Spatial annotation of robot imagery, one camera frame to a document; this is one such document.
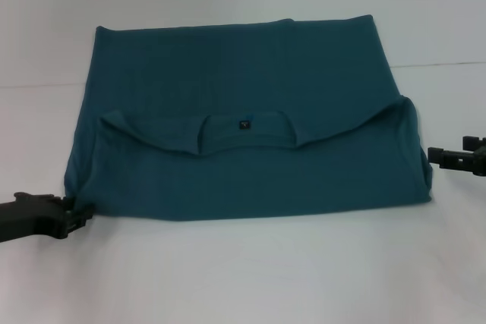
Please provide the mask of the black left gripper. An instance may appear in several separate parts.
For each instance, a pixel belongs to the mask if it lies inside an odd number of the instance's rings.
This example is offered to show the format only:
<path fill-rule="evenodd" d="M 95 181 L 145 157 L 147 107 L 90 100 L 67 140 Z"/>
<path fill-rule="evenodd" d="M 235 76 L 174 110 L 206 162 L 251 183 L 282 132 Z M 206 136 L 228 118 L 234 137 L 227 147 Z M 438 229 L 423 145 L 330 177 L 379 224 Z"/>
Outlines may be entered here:
<path fill-rule="evenodd" d="M 1 204 L 1 242 L 32 235 L 65 239 L 85 227 L 95 211 L 77 197 L 15 193 L 14 201 Z"/>

